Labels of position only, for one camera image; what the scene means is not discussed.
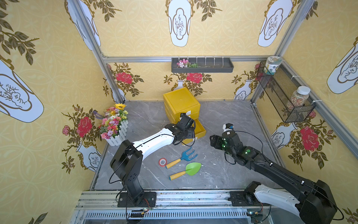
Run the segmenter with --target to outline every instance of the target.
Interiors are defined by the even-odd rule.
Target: white picket fence planter
[[[116,137],[111,136],[110,139],[106,139],[110,146],[119,146],[124,140],[126,140],[128,120],[121,122],[119,128],[119,135],[117,135]]]

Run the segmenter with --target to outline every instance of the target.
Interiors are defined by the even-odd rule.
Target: red tape roll
[[[161,167],[165,167],[166,163],[167,163],[167,161],[166,161],[166,159],[164,159],[164,158],[161,158],[161,159],[159,160],[159,165],[160,165]]]

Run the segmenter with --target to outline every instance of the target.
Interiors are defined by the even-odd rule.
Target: white robotic arm segment
[[[133,142],[133,146],[142,151],[143,160],[163,146],[170,145],[174,141],[173,132],[163,128],[160,132],[140,141]]]
[[[288,192],[272,189],[261,184],[255,189],[254,195],[261,203],[274,205],[300,217],[300,212],[295,206],[300,202]]]

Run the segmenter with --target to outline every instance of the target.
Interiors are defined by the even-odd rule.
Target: wall shelf
[[[198,64],[198,68],[180,68],[180,60],[189,60],[191,64]],[[171,58],[171,72],[173,73],[230,73],[234,65],[230,58],[225,57],[187,57]]]
[[[301,86],[283,66],[280,66],[274,75],[263,72],[266,61],[260,63],[258,81],[271,100],[281,119],[285,123],[304,121],[315,108],[311,97],[303,106],[294,106],[290,101],[292,93]]]

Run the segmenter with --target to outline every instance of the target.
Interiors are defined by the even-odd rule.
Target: jar lid
[[[308,95],[310,93],[311,89],[307,86],[300,86],[297,89],[297,92],[301,95]]]
[[[282,63],[282,58],[279,56],[270,56],[267,58],[267,61],[272,65],[279,65]]]

